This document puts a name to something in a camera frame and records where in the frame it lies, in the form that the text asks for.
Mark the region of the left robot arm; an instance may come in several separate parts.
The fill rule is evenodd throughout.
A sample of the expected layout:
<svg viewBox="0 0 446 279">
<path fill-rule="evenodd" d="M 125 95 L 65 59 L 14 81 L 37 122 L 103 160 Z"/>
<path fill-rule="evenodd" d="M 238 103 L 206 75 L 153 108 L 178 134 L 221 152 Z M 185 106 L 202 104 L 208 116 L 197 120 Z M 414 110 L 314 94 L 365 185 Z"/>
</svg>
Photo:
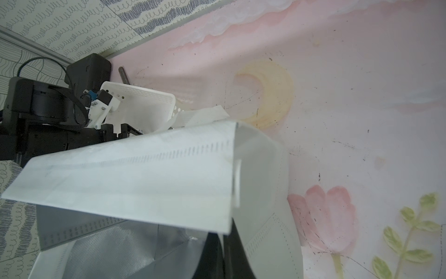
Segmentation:
<svg viewBox="0 0 446 279">
<path fill-rule="evenodd" d="M 88 124 L 88 110 L 73 90 L 14 77 L 1 111 L 1 160 L 25 167 L 34 157 L 141 134 L 126 123 L 119 133 L 103 120 Z"/>
</svg>

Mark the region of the white perforated plastic basket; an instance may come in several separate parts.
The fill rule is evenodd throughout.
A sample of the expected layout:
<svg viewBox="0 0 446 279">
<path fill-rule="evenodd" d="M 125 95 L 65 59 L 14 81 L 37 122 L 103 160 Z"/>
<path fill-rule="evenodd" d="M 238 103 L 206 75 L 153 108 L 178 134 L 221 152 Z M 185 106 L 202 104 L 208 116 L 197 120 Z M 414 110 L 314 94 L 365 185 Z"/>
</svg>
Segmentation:
<svg viewBox="0 0 446 279">
<path fill-rule="evenodd" d="M 115 133 L 122 124 L 129 124 L 144 134 L 160 129 L 181 109 L 173 94 L 148 88 L 106 81 L 101 89 L 120 100 L 118 108 L 109 113 L 106 124 L 112 124 Z"/>
</svg>

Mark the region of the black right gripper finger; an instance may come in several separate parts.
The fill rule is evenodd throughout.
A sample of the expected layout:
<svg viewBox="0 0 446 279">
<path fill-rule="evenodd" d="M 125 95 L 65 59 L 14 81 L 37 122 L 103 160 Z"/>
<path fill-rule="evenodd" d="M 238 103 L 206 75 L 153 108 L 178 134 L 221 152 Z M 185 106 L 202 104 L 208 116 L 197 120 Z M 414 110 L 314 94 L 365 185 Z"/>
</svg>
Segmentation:
<svg viewBox="0 0 446 279">
<path fill-rule="evenodd" d="M 254 279 L 235 223 L 229 235 L 220 238 L 208 232 L 168 247 L 157 246 L 154 261 L 130 276 L 132 279 Z"/>
</svg>

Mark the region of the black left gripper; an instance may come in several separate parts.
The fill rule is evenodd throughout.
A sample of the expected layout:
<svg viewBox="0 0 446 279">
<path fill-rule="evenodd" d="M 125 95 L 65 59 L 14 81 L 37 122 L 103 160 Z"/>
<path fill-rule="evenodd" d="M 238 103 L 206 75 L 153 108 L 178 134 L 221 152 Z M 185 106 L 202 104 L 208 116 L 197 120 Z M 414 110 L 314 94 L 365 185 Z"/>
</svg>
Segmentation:
<svg viewBox="0 0 446 279">
<path fill-rule="evenodd" d="M 103 124 L 99 130 L 83 128 L 80 131 L 27 124 L 7 129 L 2 125 L 1 160 L 12 160 L 20 167 L 25 167 L 34 157 L 139 135 L 141 132 L 129 124 L 122 124 L 118 134 L 114 133 L 112 124 Z"/>
</svg>

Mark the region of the black plastic tool case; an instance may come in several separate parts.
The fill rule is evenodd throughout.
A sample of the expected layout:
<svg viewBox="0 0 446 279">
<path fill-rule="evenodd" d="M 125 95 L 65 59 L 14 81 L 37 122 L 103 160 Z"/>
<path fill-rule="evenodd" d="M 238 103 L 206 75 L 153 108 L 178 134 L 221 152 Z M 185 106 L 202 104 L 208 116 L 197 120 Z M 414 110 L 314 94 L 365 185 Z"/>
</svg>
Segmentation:
<svg viewBox="0 0 446 279">
<path fill-rule="evenodd" d="M 75 96 L 81 96 L 85 90 L 99 91 L 102 84 L 110 80 L 112 64 L 93 53 L 72 63 L 66 70 L 74 86 Z"/>
</svg>

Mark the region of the floral pink table mat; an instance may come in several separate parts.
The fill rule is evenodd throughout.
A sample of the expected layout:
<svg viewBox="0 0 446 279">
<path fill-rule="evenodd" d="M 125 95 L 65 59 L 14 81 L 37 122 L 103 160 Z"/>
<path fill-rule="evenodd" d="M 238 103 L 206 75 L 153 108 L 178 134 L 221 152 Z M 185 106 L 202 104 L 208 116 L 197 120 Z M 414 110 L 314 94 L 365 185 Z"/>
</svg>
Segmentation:
<svg viewBox="0 0 446 279">
<path fill-rule="evenodd" d="M 287 1 L 202 41 L 238 1 L 113 57 L 132 84 L 245 119 L 266 90 L 247 66 L 294 84 L 265 129 L 289 152 L 289 192 L 309 206 L 307 279 L 446 276 L 446 3 Z"/>
</svg>

